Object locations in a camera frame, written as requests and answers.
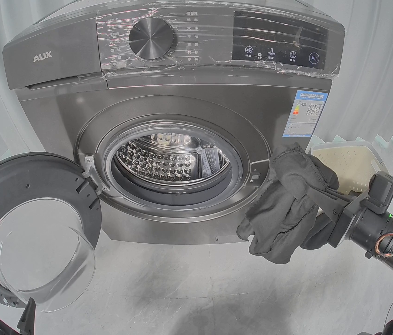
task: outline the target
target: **play pause button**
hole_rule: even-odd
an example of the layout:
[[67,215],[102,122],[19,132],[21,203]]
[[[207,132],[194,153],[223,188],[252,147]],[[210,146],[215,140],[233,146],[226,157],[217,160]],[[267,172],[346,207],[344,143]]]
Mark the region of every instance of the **play pause button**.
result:
[[313,52],[310,54],[309,56],[309,62],[311,62],[312,64],[316,64],[319,61],[319,55],[317,54],[317,52]]

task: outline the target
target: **door glass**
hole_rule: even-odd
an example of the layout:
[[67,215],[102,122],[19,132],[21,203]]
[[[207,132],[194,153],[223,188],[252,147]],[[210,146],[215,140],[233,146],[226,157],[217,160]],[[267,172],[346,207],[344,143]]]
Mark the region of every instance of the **door glass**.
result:
[[85,291],[95,268],[79,215],[64,201],[31,200],[1,219],[0,281],[24,302],[62,309]]

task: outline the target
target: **gray floor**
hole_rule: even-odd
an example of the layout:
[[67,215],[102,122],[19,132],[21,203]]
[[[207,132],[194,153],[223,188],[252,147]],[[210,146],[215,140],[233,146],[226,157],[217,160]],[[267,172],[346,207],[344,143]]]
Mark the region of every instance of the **gray floor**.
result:
[[[393,174],[393,140],[373,144]],[[393,301],[393,271],[351,242],[297,249],[287,265],[250,255],[248,243],[124,243],[103,232],[96,252],[88,290],[37,314],[37,335],[354,335],[380,331]],[[20,313],[0,306],[14,325]]]

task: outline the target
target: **control panel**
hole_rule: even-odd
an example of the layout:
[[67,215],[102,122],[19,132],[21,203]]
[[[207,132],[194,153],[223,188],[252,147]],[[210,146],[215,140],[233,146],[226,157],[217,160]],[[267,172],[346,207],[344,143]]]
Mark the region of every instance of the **control panel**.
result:
[[285,15],[235,11],[232,59],[323,69],[328,30]]
[[96,16],[101,68],[117,74],[139,67],[229,65],[326,75],[338,71],[343,43],[328,24],[226,3],[155,3]]

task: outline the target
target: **open door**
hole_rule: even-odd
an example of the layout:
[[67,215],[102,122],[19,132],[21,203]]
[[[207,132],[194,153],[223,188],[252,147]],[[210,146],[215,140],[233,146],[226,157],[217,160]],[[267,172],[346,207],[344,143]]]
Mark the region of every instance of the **open door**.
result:
[[0,303],[42,311],[75,301],[94,275],[102,214],[82,168],[49,153],[0,162]]

